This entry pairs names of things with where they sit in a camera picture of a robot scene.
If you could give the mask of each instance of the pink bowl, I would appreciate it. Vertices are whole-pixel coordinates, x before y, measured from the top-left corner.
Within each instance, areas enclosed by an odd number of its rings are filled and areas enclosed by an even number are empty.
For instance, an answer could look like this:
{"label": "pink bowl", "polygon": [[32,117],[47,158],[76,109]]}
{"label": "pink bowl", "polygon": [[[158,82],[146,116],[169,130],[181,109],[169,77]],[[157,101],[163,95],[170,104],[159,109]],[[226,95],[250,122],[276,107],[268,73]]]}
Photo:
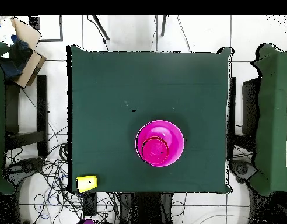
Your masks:
{"label": "pink bowl", "polygon": [[171,122],[156,120],[139,130],[135,148],[138,156],[147,164],[165,167],[181,156],[184,138],[179,128]]}

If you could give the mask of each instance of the black border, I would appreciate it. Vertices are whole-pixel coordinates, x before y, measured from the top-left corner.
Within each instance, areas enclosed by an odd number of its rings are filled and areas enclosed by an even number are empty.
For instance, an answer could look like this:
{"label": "black border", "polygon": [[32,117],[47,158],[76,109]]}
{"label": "black border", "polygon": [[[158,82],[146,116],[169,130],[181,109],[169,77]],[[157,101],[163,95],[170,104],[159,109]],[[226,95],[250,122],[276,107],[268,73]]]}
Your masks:
{"label": "black border", "polygon": [[66,47],[66,56],[67,56],[67,76],[68,76],[68,91],[67,91],[67,95],[68,95],[68,185],[66,187],[66,190],[71,193],[72,192],[72,173],[73,173],[73,167],[72,167],[72,88],[73,88],[73,79],[72,79],[72,50],[71,50],[71,46],[67,45]]}

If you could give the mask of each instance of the yellow object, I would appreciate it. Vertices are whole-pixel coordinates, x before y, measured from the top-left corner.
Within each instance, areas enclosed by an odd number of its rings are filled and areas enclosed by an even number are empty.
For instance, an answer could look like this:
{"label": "yellow object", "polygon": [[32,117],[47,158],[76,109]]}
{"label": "yellow object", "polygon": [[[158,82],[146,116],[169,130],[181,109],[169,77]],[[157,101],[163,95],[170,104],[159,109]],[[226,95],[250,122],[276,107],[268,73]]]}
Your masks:
{"label": "yellow object", "polygon": [[79,193],[94,189],[98,185],[97,177],[95,175],[77,177],[76,182]]}

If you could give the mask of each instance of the cardboard box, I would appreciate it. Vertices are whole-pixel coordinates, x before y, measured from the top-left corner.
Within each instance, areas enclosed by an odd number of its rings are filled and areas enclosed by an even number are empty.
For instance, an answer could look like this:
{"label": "cardboard box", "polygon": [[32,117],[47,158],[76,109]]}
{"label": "cardboard box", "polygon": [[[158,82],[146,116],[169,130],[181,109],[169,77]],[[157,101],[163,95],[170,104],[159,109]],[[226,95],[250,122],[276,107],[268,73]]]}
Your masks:
{"label": "cardboard box", "polygon": [[18,38],[25,41],[29,45],[29,48],[33,50],[33,53],[30,56],[22,74],[20,75],[19,79],[15,81],[18,85],[25,88],[26,85],[32,85],[38,72],[44,64],[46,57],[35,51],[38,42],[41,39],[41,34],[39,31],[33,29],[17,18],[12,18],[12,24]]}

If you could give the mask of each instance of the black chair leg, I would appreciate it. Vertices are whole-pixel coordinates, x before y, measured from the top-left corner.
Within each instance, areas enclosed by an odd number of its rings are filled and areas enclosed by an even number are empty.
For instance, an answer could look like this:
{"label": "black chair leg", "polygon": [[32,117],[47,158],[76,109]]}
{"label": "black chair leg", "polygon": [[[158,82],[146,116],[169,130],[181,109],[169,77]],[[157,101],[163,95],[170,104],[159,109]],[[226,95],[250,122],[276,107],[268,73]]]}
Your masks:
{"label": "black chair leg", "polygon": [[105,36],[106,40],[109,40],[109,36],[107,35],[107,33],[105,32],[105,30],[103,29],[101,23],[99,22],[99,19],[96,15],[93,15],[94,21],[97,23],[99,29],[101,30],[101,32],[103,33],[103,35]]}
{"label": "black chair leg", "polygon": [[161,28],[161,36],[165,35],[165,23],[166,23],[166,17],[167,15],[163,15],[163,19],[162,19],[162,28]]}

